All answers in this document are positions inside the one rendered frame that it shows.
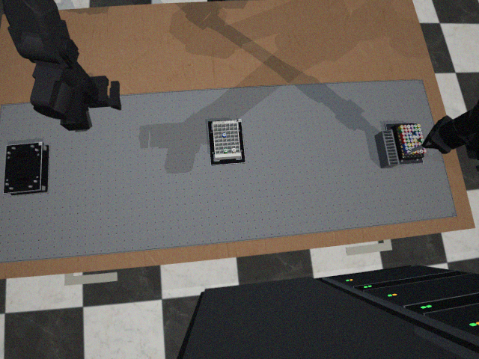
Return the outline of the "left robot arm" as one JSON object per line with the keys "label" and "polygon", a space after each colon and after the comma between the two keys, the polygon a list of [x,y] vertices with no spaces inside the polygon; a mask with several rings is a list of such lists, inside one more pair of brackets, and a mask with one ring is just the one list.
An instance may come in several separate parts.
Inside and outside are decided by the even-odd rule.
{"label": "left robot arm", "polygon": [[454,121],[456,130],[461,135],[455,135],[444,141],[452,150],[462,145],[466,146],[469,159],[479,160],[479,100],[473,110],[461,114]]}

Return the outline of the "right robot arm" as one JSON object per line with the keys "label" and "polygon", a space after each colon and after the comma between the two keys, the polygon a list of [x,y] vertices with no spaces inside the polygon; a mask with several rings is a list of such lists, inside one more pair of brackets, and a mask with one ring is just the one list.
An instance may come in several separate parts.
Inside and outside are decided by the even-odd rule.
{"label": "right robot arm", "polygon": [[30,97],[33,109],[61,120],[60,125],[69,131],[86,132],[92,127],[88,104],[98,103],[99,89],[88,76],[83,86],[72,89],[83,81],[85,71],[77,62],[78,47],[57,4],[54,0],[2,2],[16,50],[36,64]]}

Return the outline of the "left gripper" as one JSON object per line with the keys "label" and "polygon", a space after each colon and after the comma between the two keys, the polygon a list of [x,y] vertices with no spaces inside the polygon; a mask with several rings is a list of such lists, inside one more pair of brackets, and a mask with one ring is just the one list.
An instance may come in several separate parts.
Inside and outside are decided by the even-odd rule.
{"label": "left gripper", "polygon": [[[452,149],[444,143],[445,140],[455,136],[460,135],[466,137],[467,135],[461,135],[455,128],[454,121],[456,118],[452,119],[449,116],[444,116],[442,119],[438,120],[436,125],[433,126],[428,136],[425,138],[422,147],[437,149],[442,154],[449,153]],[[452,120],[452,121],[451,121]],[[430,142],[434,145],[427,145],[427,142]]]}

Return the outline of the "white grid rack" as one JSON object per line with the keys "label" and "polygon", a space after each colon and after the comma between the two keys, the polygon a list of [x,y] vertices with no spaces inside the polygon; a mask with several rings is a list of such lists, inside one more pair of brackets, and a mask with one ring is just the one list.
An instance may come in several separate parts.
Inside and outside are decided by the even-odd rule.
{"label": "white grid rack", "polygon": [[[226,138],[222,138],[223,133],[226,133]],[[213,122],[213,139],[216,160],[239,159],[241,157],[237,120]],[[236,149],[235,153],[232,153],[233,148]],[[228,154],[224,154],[224,149],[228,149]]]}

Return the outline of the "black rack of coloured-cap vials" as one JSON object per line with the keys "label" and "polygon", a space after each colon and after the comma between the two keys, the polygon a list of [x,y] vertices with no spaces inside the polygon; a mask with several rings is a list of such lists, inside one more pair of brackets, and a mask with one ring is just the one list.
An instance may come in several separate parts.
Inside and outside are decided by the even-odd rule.
{"label": "black rack of coloured-cap vials", "polygon": [[397,131],[399,131],[399,130],[397,130],[397,127],[398,127],[398,126],[401,126],[401,125],[404,126],[404,125],[414,125],[414,124],[417,125],[417,123],[412,123],[412,124],[396,124],[396,125],[394,125],[394,126],[391,127],[391,129],[393,130],[393,133],[394,133],[394,139],[395,139],[395,144],[396,144],[396,148],[397,148],[397,155],[398,155],[399,161],[400,161],[400,160],[421,159],[421,158],[424,157],[424,154],[418,154],[418,155],[416,155],[416,154],[413,155],[413,154],[412,154],[412,155],[408,155],[408,156],[407,156],[407,155],[403,156],[403,152],[402,152],[402,150],[401,150],[401,149],[402,149],[402,148],[401,148],[401,145],[402,145],[402,144],[400,144],[400,139],[399,139],[399,136],[398,136],[399,134],[398,134],[398,132],[397,132]]}

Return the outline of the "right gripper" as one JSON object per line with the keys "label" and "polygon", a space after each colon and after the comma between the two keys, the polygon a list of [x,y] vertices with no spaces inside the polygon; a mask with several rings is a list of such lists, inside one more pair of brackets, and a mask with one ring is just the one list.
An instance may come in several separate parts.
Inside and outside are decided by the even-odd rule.
{"label": "right gripper", "polygon": [[[111,107],[115,108],[117,110],[121,110],[121,103],[120,103],[120,82],[119,81],[112,81],[111,82],[111,87],[109,88],[109,96],[107,95],[107,90],[109,86],[109,80],[107,79],[106,76],[89,76],[85,72],[85,77],[83,81],[75,86],[72,89],[77,89],[83,86],[85,83],[86,77],[89,77],[89,79],[97,86],[99,89],[99,100],[98,103],[92,103],[88,104],[89,108],[101,108],[101,107]],[[120,109],[119,109],[120,105]]]}

